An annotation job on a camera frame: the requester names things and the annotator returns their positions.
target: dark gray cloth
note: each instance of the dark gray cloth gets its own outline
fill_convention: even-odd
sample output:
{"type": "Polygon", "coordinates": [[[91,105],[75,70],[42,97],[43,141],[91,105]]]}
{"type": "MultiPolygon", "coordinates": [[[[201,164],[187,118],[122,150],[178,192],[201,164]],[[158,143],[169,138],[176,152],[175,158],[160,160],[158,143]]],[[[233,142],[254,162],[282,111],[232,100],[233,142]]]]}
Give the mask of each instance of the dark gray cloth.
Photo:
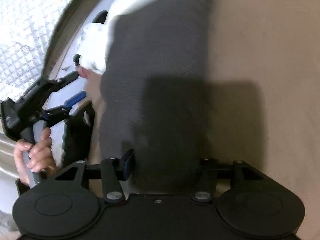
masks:
{"type": "Polygon", "coordinates": [[[101,94],[102,158],[133,148],[142,190],[189,184],[210,151],[205,75],[210,0],[158,0],[115,27],[101,94]]]}

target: human hand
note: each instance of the human hand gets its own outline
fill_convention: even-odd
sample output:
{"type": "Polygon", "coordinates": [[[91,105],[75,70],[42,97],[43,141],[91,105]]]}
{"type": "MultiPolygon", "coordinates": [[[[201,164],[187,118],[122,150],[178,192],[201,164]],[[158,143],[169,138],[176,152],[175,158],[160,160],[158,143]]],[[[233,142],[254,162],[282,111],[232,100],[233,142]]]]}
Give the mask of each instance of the human hand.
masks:
{"type": "Polygon", "coordinates": [[[51,129],[45,128],[41,134],[41,141],[32,146],[31,143],[23,140],[17,141],[14,150],[13,157],[16,164],[20,181],[23,184],[29,185],[29,178],[25,169],[25,165],[22,158],[22,152],[28,151],[31,158],[27,163],[27,167],[32,172],[38,172],[42,169],[47,170],[47,175],[53,175],[56,172],[56,163],[52,157],[51,145],[52,139],[50,138],[51,129]]]}

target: beige surface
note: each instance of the beige surface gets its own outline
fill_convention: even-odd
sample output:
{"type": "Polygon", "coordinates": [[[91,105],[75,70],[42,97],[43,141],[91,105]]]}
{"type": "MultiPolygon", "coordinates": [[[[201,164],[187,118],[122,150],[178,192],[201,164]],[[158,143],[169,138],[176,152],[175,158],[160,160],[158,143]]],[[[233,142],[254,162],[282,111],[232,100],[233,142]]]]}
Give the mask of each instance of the beige surface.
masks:
{"type": "Polygon", "coordinates": [[[306,207],[298,236],[320,239],[320,0],[213,2],[212,154],[243,159],[292,190],[306,207]]]}

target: white cloth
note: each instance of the white cloth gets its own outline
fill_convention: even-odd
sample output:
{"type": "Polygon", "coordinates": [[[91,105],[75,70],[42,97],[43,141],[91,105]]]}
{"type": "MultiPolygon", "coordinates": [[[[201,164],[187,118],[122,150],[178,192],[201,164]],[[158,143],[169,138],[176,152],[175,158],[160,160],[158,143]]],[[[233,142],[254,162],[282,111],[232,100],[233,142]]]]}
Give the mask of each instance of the white cloth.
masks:
{"type": "Polygon", "coordinates": [[[77,41],[79,64],[102,74],[113,43],[113,29],[120,15],[130,14],[155,0],[115,0],[104,24],[89,23],[77,41]]]}

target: silver screw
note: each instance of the silver screw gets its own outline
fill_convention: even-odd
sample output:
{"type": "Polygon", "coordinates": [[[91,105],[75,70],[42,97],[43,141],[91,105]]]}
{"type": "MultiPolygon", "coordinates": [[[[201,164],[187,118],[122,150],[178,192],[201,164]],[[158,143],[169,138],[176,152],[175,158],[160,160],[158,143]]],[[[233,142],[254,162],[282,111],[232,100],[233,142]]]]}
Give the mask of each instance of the silver screw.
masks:
{"type": "Polygon", "coordinates": [[[210,198],[210,193],[205,191],[198,191],[195,193],[195,198],[199,200],[206,200],[210,198]]]}
{"type": "Polygon", "coordinates": [[[122,193],[119,191],[112,191],[107,194],[107,198],[111,200],[117,200],[122,197],[122,193]]]}

